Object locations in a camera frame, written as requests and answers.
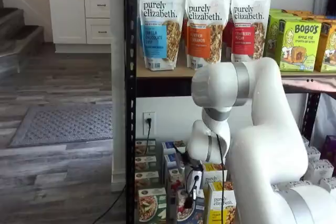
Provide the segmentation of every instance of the electrical outlet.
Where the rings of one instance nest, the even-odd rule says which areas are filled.
[[[151,124],[151,132],[149,137],[155,135],[155,112],[144,112],[143,113],[143,135],[147,137],[148,135],[148,130],[149,130],[149,125],[146,123],[146,119],[151,118],[152,119],[152,124]]]

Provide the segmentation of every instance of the staircase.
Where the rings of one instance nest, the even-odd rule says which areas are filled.
[[[23,10],[5,8],[0,0],[0,78],[20,73],[43,41],[43,27],[26,26]]]

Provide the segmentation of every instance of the purely elizabeth granola bag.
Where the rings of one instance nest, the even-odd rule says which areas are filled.
[[[187,66],[193,69],[221,60],[222,35],[230,0],[186,0]]]
[[[263,56],[271,0],[232,0],[232,61]]]
[[[180,45],[185,0],[140,0],[146,68],[173,70]]]

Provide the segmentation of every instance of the gray floor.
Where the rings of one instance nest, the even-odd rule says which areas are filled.
[[[116,199],[111,140],[7,148],[34,104],[111,103],[109,54],[55,54],[46,45],[0,80],[0,224],[91,224]],[[124,197],[99,223],[124,223]]]

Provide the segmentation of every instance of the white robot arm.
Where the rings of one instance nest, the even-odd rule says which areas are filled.
[[[298,181],[308,167],[307,152],[275,61],[263,58],[203,67],[193,77],[192,97],[196,105],[203,107],[204,124],[194,123],[188,154],[193,159],[220,164],[229,152],[228,167],[240,223],[335,222],[336,201],[324,189],[302,186],[275,193],[271,187]],[[252,99],[254,126],[230,139],[229,112],[248,99]],[[221,139],[222,157],[215,134]]]

